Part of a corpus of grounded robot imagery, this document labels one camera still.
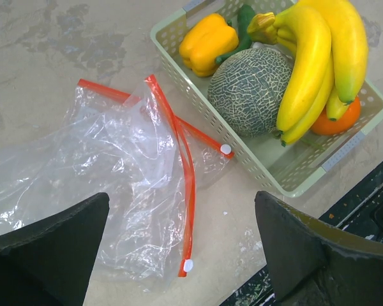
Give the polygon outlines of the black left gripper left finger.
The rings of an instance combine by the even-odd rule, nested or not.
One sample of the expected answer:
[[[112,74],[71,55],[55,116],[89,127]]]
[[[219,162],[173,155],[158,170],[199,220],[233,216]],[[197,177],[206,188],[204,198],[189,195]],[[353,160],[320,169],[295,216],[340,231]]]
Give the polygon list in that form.
[[[0,235],[0,305],[82,305],[108,214],[97,193]]]

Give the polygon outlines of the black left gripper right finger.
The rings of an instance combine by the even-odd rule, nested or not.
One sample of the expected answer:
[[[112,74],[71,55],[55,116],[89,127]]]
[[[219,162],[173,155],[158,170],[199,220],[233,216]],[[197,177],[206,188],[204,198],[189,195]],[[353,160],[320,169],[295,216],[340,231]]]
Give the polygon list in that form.
[[[255,215],[278,305],[383,305],[383,244],[307,215],[266,191]]]

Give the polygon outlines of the clear zip bag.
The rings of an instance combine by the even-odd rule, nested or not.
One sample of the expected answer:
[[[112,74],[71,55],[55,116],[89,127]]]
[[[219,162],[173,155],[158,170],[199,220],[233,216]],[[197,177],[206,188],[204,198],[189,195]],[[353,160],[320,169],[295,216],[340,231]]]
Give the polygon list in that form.
[[[192,269],[195,170],[154,76],[133,94],[80,81],[67,123],[0,149],[0,289]]]
[[[161,188],[174,177],[198,183],[214,179],[233,158],[220,143],[174,114],[154,76],[133,94],[81,78],[72,121],[98,119],[107,139],[133,156],[146,184]]]

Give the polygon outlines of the yellow banana bunch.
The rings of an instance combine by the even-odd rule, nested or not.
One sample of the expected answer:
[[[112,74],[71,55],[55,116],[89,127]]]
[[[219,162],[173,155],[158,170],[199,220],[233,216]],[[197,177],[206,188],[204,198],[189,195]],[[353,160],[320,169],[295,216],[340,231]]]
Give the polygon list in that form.
[[[357,98],[368,42],[350,1],[298,1],[277,14],[259,13],[247,33],[254,42],[283,45],[294,56],[276,119],[283,146],[302,138],[323,111],[333,121],[340,119]]]

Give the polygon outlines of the yellow bell pepper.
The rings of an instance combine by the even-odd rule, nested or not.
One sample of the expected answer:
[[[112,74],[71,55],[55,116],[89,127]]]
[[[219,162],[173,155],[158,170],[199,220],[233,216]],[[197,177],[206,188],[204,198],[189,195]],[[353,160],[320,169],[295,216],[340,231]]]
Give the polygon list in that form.
[[[179,54],[184,65],[198,77],[208,77],[219,66],[215,59],[233,51],[238,44],[237,31],[220,14],[212,13],[186,34],[179,46]]]

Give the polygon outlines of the green cucumber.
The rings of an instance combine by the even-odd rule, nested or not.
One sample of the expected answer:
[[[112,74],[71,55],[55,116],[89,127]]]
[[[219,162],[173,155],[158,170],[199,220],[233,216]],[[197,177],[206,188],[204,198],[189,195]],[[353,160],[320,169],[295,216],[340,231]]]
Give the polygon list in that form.
[[[240,7],[237,13],[237,33],[239,38],[239,45],[235,50],[216,57],[215,63],[217,65],[222,64],[230,56],[251,47],[253,41],[247,33],[247,28],[254,16],[255,11],[250,5],[244,4],[242,7]]]

